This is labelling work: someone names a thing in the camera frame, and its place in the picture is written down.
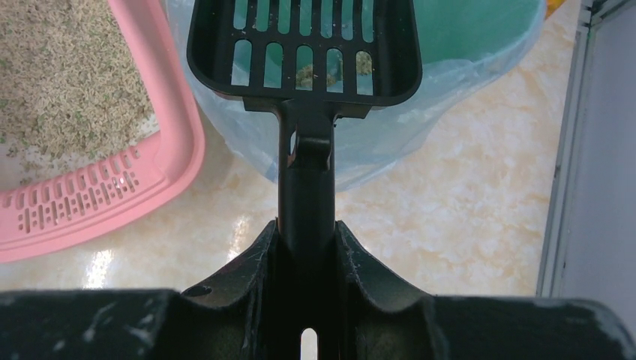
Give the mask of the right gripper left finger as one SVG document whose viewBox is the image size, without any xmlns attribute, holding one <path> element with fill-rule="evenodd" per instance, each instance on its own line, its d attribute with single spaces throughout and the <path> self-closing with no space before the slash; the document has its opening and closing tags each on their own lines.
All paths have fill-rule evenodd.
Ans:
<svg viewBox="0 0 636 360">
<path fill-rule="evenodd" d="M 241 255 L 184 292 L 1 294 L 3 359 L 270 359 L 269 223 Z"/>
</svg>

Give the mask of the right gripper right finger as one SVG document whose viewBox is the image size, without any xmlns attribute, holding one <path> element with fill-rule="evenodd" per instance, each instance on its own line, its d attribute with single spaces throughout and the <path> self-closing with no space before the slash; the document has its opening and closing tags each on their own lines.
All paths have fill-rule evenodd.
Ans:
<svg viewBox="0 0 636 360">
<path fill-rule="evenodd" d="M 633 359 L 635 341 L 596 301 L 432 295 L 336 225 L 342 359 Z"/>
</svg>

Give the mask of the pink litter box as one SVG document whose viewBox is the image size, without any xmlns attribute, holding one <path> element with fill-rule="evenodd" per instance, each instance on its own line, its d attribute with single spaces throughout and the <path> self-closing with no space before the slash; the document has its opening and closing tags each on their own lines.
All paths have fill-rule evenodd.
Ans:
<svg viewBox="0 0 636 360">
<path fill-rule="evenodd" d="M 111 1 L 159 131 L 117 154 L 1 193 L 1 261 L 86 242 L 148 214 L 200 170 L 205 134 L 159 1 Z"/>
</svg>

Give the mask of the black litter scoop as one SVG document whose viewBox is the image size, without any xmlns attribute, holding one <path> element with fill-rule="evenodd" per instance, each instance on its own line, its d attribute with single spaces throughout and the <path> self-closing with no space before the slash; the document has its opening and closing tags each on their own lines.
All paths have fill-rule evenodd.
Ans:
<svg viewBox="0 0 636 360">
<path fill-rule="evenodd" d="M 422 63 L 411 1 L 197 1 L 193 75 L 279 121 L 278 216 L 243 253 L 187 289 L 199 356 L 298 359 L 316 332 L 320 359 L 423 359 L 424 294 L 371 256 L 335 219 L 335 122 L 411 98 Z"/>
</svg>

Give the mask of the cat litter sand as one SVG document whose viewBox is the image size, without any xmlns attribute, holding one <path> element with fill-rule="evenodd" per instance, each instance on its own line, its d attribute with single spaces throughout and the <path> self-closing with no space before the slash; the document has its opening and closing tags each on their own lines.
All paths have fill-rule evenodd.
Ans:
<svg viewBox="0 0 636 360">
<path fill-rule="evenodd" d="M 106 1 L 1 3 L 1 188 L 77 170 L 158 130 Z"/>
</svg>

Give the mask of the green trash bin with bag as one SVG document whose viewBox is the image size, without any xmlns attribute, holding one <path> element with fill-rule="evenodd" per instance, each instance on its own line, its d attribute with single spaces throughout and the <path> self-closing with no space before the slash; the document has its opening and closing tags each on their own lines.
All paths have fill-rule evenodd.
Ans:
<svg viewBox="0 0 636 360">
<path fill-rule="evenodd" d="M 375 109 L 335 128 L 336 188 L 356 188 L 420 149 L 441 115 L 510 71 L 542 29 L 543 1 L 416 1 L 423 80 L 405 103 Z M 278 123 L 245 111 L 185 73 L 194 96 L 229 149 L 271 182 L 278 179 Z"/>
</svg>

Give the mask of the orange toy fruit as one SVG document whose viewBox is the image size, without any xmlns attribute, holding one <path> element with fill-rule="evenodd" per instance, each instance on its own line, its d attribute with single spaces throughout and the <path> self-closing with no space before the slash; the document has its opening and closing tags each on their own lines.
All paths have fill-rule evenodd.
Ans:
<svg viewBox="0 0 636 360">
<path fill-rule="evenodd" d="M 566 0 L 545 0 L 544 3 L 546 5 L 544 19 L 549 18 L 557 9 L 559 9 Z"/>
</svg>

